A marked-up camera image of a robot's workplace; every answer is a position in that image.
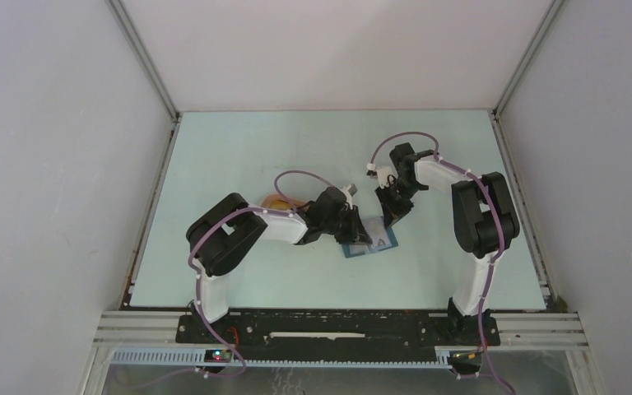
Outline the blue leather card holder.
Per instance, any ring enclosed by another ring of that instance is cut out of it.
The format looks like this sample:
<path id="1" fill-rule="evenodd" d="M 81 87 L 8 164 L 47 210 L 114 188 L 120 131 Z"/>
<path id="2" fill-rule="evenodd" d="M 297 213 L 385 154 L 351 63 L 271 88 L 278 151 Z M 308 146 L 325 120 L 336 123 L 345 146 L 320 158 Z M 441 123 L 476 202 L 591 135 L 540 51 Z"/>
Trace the blue leather card holder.
<path id="1" fill-rule="evenodd" d="M 343 244 L 342 251 L 345 258 L 356 258 L 373 253 L 381 253 L 398 246 L 398 241 L 392 228 L 387 228 L 382 216 L 363 220 L 364 231 L 369 237 L 368 244 Z"/>

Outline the silver credit card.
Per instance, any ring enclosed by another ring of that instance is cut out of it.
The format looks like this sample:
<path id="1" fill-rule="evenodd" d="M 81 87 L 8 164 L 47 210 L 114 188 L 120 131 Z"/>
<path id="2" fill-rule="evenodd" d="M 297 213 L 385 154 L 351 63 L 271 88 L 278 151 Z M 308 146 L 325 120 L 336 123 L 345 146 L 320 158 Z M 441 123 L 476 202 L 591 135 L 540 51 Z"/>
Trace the silver credit card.
<path id="1" fill-rule="evenodd" d="M 380 251 L 392 245 L 382 217 L 369 218 L 363 222 L 363 225 L 371 238 L 370 251 Z"/>

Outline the pink oval tray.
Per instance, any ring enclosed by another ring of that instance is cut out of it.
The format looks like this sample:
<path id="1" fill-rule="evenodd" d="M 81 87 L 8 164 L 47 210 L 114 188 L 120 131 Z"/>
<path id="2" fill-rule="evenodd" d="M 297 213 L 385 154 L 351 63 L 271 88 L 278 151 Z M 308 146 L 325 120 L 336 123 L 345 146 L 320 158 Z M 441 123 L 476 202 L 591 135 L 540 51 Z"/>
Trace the pink oval tray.
<path id="1" fill-rule="evenodd" d="M 271 194 L 266 196 L 261 202 L 260 206 L 263 208 L 280 211 L 289 211 L 292 208 L 290 202 L 282 198 L 279 194 Z"/>

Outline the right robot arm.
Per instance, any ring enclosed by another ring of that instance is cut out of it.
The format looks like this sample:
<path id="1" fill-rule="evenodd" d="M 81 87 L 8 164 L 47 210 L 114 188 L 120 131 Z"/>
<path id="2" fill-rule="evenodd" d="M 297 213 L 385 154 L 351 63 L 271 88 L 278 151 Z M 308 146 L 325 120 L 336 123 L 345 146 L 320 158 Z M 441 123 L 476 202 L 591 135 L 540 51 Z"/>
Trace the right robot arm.
<path id="1" fill-rule="evenodd" d="M 379 184 L 375 193 L 386 228 L 411 213 L 418 192 L 433 188 L 451 197 L 454 235 L 470 263 L 449 300 L 444 331 L 451 341 L 466 344 L 486 332 L 496 263 L 520 231 L 507 181 L 498 172 L 477 176 L 436 150 L 416 152 L 409 143 L 395 146 L 389 157 L 390 166 L 378 167 L 374 160 L 367 165 L 368 176 Z"/>

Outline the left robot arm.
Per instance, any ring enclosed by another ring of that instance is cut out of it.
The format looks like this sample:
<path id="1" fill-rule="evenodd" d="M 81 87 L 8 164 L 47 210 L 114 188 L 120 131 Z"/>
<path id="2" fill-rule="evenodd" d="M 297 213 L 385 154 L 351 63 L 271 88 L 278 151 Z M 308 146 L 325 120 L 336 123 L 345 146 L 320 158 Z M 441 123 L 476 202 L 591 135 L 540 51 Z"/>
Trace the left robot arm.
<path id="1" fill-rule="evenodd" d="M 306 245 L 331 235 L 340 245 L 372 242 L 353 202 L 351 187 L 328 187 L 311 201 L 288 210 L 249 204 L 230 193 L 192 223 L 186 240 L 188 266 L 195 271 L 194 309 L 200 314 L 196 333 L 218 342 L 227 332 L 228 276 L 262 240 Z"/>

